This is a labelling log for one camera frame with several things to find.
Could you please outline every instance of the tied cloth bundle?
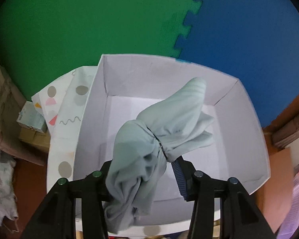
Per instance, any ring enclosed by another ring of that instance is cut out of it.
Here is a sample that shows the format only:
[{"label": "tied cloth bundle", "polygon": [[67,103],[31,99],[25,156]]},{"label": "tied cloth bundle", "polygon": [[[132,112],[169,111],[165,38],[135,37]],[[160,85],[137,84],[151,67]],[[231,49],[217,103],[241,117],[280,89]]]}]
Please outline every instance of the tied cloth bundle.
[{"label": "tied cloth bundle", "polygon": [[150,214],[157,181],[167,162],[213,143],[213,135],[205,129],[214,119],[202,112],[205,91],[205,80],[193,78],[120,128],[106,178],[113,196],[104,205],[110,232],[125,230],[134,218]]}]

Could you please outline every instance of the open cardboard box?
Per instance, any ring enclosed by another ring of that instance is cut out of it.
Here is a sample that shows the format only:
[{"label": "open cardboard box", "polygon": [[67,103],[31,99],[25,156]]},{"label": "open cardboard box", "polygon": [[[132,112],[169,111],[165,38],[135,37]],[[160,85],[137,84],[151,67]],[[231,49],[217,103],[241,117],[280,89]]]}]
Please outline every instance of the open cardboard box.
[{"label": "open cardboard box", "polygon": [[[128,120],[166,99],[193,77],[207,82],[203,112],[215,118],[207,129],[214,144],[183,155],[212,178],[237,177],[253,193],[270,177],[268,152],[254,107],[235,77],[174,58],[121,54],[102,55],[89,91],[75,152],[73,180],[85,178],[112,159],[115,136]],[[179,194],[171,164],[157,184],[150,216],[136,220],[119,236],[148,236],[189,228],[193,202]],[[80,207],[76,225],[82,230]],[[215,219],[220,218],[215,204]]]}]

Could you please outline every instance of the squiggly line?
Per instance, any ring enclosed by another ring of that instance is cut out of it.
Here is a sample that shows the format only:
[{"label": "squiggly line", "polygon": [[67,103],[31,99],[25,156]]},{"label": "squiggly line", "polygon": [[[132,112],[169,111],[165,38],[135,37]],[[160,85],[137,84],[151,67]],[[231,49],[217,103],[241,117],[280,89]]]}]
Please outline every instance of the squiggly line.
[{"label": "squiggly line", "polygon": [[68,120],[67,120],[67,122],[66,122],[66,123],[64,123],[64,121],[63,121],[63,120],[61,120],[61,121],[60,121],[60,124],[61,124],[61,122],[62,122],[62,123],[63,123],[63,125],[66,125],[66,124],[67,124],[69,121],[71,121],[72,123],[74,123],[76,118],[77,118],[79,121],[81,121],[81,120],[80,120],[80,118],[79,118],[78,116],[76,116],[76,117],[74,118],[74,120],[73,120],[73,121],[72,121],[71,119],[68,119]]}]

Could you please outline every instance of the black elastic band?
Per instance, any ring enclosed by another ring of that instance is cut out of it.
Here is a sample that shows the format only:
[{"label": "black elastic band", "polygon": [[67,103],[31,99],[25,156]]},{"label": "black elastic band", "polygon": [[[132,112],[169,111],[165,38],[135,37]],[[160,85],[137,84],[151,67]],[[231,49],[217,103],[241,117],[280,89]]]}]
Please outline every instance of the black elastic band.
[{"label": "black elastic band", "polygon": [[153,134],[153,136],[156,138],[156,140],[157,140],[157,142],[159,143],[159,146],[160,146],[160,148],[161,148],[161,150],[162,150],[162,152],[163,152],[163,155],[165,156],[165,158],[166,158],[166,161],[168,161],[167,160],[167,156],[166,156],[166,154],[165,154],[165,151],[164,151],[164,148],[163,148],[163,146],[162,146],[162,143],[160,142],[160,140],[157,138],[157,136],[155,136],[155,134],[149,129],[149,128],[147,128],[152,134]]}]

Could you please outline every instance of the red triangle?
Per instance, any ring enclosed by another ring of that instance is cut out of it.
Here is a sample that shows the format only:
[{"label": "red triangle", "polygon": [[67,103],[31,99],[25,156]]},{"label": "red triangle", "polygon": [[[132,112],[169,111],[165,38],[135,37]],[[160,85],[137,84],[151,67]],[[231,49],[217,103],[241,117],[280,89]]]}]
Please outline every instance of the red triangle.
[{"label": "red triangle", "polygon": [[52,125],[52,126],[55,125],[57,116],[58,116],[58,115],[56,115],[53,119],[51,119],[51,120],[49,121],[49,124],[50,124],[50,125]]}]

